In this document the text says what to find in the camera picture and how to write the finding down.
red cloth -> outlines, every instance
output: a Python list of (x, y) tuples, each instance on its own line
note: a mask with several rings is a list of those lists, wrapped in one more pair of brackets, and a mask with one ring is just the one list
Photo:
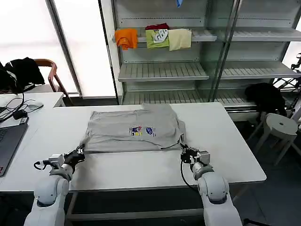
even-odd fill
[(146, 30), (157, 30), (157, 29), (168, 29), (169, 30), (169, 26), (166, 23), (164, 23), (164, 24), (150, 25), (150, 26), (147, 26), (145, 29)]

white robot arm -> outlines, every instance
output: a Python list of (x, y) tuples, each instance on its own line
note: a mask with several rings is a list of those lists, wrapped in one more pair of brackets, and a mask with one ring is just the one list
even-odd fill
[(65, 198), (69, 190), (69, 182), (75, 171), (75, 165), (84, 161), (84, 145), (65, 154), (54, 154), (48, 160), (36, 162), (34, 167), (44, 170), (52, 167), (50, 175), (39, 182), (34, 191), (32, 210), (28, 214), (24, 226), (64, 226)]
[(204, 206), (206, 226), (242, 226), (237, 209), (233, 206), (229, 184), (209, 166), (210, 153), (182, 145), (182, 162), (189, 163)]

blue object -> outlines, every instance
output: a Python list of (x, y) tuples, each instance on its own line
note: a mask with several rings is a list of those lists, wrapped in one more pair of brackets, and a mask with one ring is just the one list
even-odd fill
[(183, 3), (183, 0), (177, 0), (177, 7), (179, 8)]

laptop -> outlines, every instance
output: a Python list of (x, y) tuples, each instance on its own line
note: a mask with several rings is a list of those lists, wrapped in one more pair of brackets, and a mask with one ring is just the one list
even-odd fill
[(27, 118), (17, 126), (0, 128), (0, 177), (4, 175), (27, 129)]

frosted window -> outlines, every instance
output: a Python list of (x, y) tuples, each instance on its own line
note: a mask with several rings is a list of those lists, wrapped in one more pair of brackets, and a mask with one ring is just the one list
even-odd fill
[[(67, 92), (77, 92), (44, 0), (0, 1), (0, 61), (45, 58), (57, 64)], [(48, 82), (49, 70), (41, 68)]]
[(55, 0), (76, 74), (86, 97), (114, 97), (98, 1)]

